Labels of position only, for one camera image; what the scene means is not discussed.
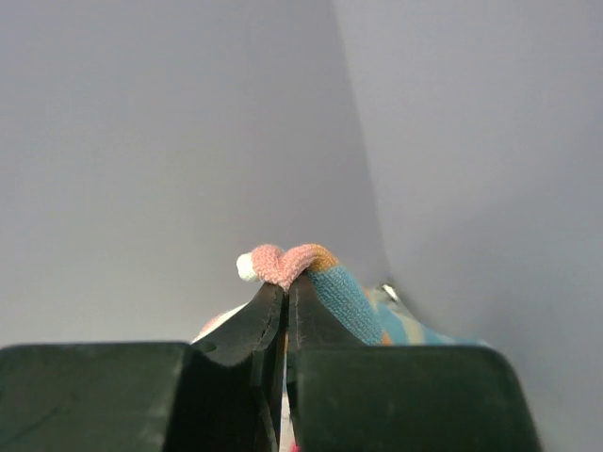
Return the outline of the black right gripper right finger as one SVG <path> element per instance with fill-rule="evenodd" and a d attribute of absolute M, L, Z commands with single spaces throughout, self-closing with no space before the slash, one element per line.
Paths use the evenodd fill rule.
<path fill-rule="evenodd" d="M 287 390 L 303 451 L 538 451 L 519 379 L 488 347 L 369 347 L 318 300 L 288 295 Z"/>

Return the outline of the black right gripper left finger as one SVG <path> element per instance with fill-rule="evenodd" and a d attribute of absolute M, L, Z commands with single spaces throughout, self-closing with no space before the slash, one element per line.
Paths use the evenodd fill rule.
<path fill-rule="evenodd" d="M 5 451 L 275 451 L 286 298 L 275 285 L 194 343 L 1 351 Z"/>

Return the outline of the blue orange dotted towel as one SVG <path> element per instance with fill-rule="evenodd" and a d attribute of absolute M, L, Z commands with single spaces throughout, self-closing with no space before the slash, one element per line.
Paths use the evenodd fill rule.
<path fill-rule="evenodd" d="M 290 295 L 305 274 L 320 305 L 363 344 L 372 347 L 492 346 L 480 339 L 450 337 L 409 314 L 378 301 L 325 247 L 309 243 L 284 250 L 264 244 L 239 255 L 236 271 L 245 282 L 273 283 Z"/>

